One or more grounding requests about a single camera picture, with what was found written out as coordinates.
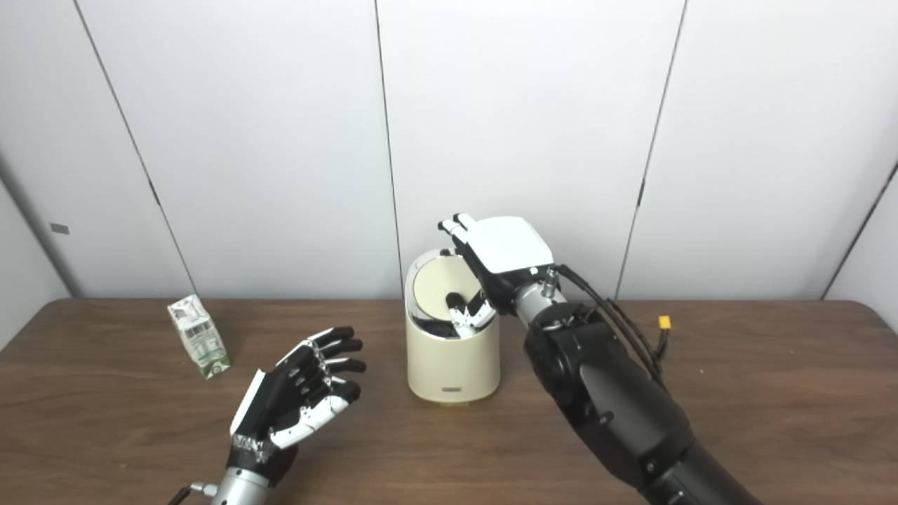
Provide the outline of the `white and black right hand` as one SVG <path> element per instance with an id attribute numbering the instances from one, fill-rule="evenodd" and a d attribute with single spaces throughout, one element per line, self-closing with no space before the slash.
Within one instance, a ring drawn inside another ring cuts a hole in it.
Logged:
<path id="1" fill-rule="evenodd" d="M 458 213 L 437 228 L 451 237 L 455 252 L 480 284 L 481 298 L 497 314 L 530 327 L 539 313 L 564 300 L 551 249 L 522 217 L 475 220 Z"/>

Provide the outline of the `white and black left hand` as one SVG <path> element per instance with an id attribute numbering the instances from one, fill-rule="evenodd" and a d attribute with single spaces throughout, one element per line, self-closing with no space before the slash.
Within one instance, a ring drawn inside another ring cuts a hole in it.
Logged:
<path id="1" fill-rule="evenodd" d="M 231 422 L 227 468 L 279 485 L 299 442 L 361 396 L 359 384 L 337 374 L 366 371 L 366 362 L 347 357 L 362 348 L 353 327 L 328 328 L 302 339 L 272 370 L 257 370 Z"/>

